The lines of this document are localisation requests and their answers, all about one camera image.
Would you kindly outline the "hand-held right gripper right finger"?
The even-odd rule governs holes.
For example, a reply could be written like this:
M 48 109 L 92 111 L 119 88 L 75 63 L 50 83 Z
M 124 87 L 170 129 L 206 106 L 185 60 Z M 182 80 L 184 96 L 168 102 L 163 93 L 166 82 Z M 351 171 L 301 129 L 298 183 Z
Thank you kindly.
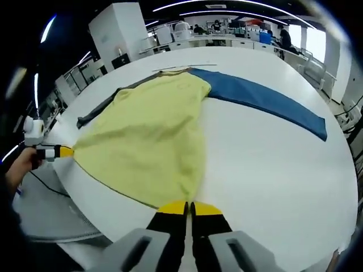
M 190 205 L 192 251 L 198 271 L 283 271 L 275 255 L 243 231 L 233 231 L 221 210 Z

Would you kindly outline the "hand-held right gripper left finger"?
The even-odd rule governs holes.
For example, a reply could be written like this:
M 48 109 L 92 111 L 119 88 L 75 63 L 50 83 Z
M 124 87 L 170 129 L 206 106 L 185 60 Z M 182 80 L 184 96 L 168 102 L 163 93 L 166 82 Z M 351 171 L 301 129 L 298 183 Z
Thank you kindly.
M 160 207 L 146 228 L 136 228 L 108 246 L 89 271 L 178 271 L 188 210 L 186 201 Z

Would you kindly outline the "person's left hand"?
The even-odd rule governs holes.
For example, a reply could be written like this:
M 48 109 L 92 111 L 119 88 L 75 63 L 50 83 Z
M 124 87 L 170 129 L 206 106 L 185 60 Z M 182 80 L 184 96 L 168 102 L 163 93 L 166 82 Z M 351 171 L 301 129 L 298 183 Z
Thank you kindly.
M 26 147 L 5 174 L 8 187 L 16 190 L 24 176 L 41 165 L 42 160 L 39 159 L 37 150 L 33 147 Z

